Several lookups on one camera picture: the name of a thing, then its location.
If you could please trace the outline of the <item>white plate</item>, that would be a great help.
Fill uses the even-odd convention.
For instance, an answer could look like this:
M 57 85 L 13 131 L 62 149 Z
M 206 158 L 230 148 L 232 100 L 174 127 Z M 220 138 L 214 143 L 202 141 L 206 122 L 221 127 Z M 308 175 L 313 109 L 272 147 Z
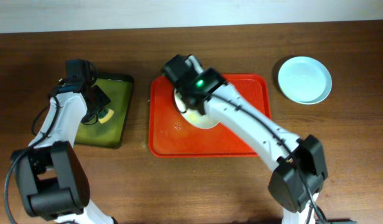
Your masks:
M 211 119 L 208 115 L 201 115 L 198 111 L 190 109 L 180 97 L 176 88 L 172 91 L 172 98 L 177 111 L 192 126 L 199 129 L 211 129 L 219 124 L 218 121 Z

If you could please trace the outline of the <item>yellow green sponge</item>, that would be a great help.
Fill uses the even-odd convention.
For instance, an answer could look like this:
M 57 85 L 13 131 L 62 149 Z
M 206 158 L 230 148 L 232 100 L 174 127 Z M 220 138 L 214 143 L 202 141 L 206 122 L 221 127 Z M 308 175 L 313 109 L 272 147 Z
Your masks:
M 101 124 L 104 124 L 106 123 L 107 121 L 109 121 L 114 115 L 114 111 L 112 109 L 109 109 L 109 108 L 105 108 L 103 110 L 101 110 L 97 117 L 98 117 L 98 121 L 101 123 Z

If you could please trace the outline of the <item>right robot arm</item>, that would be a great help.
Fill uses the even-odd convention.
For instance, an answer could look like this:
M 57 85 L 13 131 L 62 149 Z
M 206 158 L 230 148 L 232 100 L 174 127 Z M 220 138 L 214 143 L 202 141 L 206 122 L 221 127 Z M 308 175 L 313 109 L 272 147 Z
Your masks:
M 173 103 L 196 128 L 222 124 L 244 141 L 272 171 L 268 190 L 282 206 L 282 223 L 328 223 L 316 204 L 328 177 L 322 143 L 301 139 L 252 106 L 213 68 L 194 55 L 176 55 L 162 67 L 173 85 Z

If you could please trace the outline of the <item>light blue plate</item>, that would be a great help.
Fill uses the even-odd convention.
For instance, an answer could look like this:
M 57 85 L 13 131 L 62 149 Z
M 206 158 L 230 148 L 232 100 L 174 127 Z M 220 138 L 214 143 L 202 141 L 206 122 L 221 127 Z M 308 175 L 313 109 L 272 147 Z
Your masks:
M 277 82 L 288 99 L 303 105 L 321 103 L 333 86 L 329 70 L 320 61 L 306 56 L 286 60 L 279 68 Z

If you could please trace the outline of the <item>red plastic tray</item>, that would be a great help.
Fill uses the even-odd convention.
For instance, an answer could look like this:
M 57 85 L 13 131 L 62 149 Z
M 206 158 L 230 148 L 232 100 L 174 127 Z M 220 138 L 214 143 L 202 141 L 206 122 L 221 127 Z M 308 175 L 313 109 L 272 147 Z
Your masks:
M 224 76 L 242 96 L 270 117 L 267 83 L 257 74 Z M 188 123 L 176 110 L 172 84 L 156 78 L 150 89 L 149 149 L 157 157 L 256 157 L 257 154 L 232 131 L 217 124 L 199 129 Z

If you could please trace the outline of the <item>black tray with soapy water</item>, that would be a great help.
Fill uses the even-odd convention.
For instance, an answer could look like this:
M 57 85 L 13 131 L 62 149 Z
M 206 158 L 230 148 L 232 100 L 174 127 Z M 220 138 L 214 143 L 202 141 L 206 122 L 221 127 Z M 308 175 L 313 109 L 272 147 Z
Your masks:
M 121 146 L 122 133 L 131 104 L 134 79 L 130 75 L 101 72 L 96 84 L 111 102 L 105 108 L 114 111 L 113 117 L 104 124 L 80 124 L 75 143 L 87 146 L 117 149 Z

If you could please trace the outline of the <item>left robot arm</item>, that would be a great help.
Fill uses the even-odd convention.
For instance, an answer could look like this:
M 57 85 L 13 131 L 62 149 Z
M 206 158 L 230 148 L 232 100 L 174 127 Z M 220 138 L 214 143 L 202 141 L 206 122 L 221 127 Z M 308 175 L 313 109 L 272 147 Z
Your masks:
M 40 131 L 25 149 L 14 151 L 4 184 L 4 206 L 11 223 L 9 181 L 16 178 L 30 217 L 57 223 L 115 223 L 90 199 L 87 176 L 73 150 L 81 123 L 95 124 L 110 99 L 95 83 L 98 70 L 87 60 L 68 60 L 66 77 L 49 96 Z

